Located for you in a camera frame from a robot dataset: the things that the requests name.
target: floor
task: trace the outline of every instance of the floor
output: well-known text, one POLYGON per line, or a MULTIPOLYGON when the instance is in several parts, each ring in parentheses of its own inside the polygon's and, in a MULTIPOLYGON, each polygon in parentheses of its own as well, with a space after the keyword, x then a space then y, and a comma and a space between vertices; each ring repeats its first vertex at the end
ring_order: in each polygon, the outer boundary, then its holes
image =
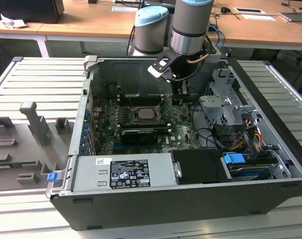
MULTIPOLYGON (((79 42, 75 41, 49 41, 49 49, 53 57, 85 57, 86 55, 99 56, 125 56, 125 43, 96 43, 86 42, 86 54, 81 53, 79 42)), ((252 56, 253 49, 249 48, 231 48, 231 56, 239 60, 249 60, 252 56)), ((259 53, 259 60, 269 60, 273 50, 263 50, 259 53)), ((0 75, 9 64, 13 56, 40 57, 38 46, 33 40, 0 40, 0 75)), ((302 69, 302 61, 297 65, 297 53, 293 51, 280 51, 272 65, 287 79, 290 83, 302 69)), ((298 78, 295 87, 302 84, 302 74, 298 78)))

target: motherboard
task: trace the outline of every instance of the motherboard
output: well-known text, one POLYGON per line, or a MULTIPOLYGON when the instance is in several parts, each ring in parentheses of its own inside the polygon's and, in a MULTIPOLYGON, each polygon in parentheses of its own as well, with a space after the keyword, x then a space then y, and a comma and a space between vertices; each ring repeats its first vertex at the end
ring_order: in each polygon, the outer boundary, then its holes
POLYGON ((176 106, 170 96, 162 96, 147 102, 101 98, 94 105, 97 155, 201 148, 191 125, 193 103, 176 106))

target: barcode sticker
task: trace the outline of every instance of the barcode sticker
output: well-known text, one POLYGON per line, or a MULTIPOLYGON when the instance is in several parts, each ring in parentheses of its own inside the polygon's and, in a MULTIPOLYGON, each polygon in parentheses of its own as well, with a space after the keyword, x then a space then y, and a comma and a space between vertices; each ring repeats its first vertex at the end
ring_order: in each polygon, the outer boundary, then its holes
POLYGON ((96 158, 96 165, 110 165, 112 158, 96 158))

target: power supply label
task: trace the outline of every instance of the power supply label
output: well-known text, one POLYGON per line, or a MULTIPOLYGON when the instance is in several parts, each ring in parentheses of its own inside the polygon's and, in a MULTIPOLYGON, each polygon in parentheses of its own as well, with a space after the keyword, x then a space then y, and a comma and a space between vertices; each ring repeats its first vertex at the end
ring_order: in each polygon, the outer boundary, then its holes
POLYGON ((110 187, 150 187, 148 160, 111 161, 110 187))

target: blue latch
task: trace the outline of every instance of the blue latch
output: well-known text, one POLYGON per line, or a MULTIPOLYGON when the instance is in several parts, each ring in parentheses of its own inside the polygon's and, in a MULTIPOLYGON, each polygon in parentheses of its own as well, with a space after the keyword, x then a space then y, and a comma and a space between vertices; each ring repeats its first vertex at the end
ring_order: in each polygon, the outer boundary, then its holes
POLYGON ((241 153, 228 153, 224 156, 226 164, 229 163, 245 163, 245 159, 241 153))
POLYGON ((60 173, 48 173, 47 182, 60 182, 60 173))

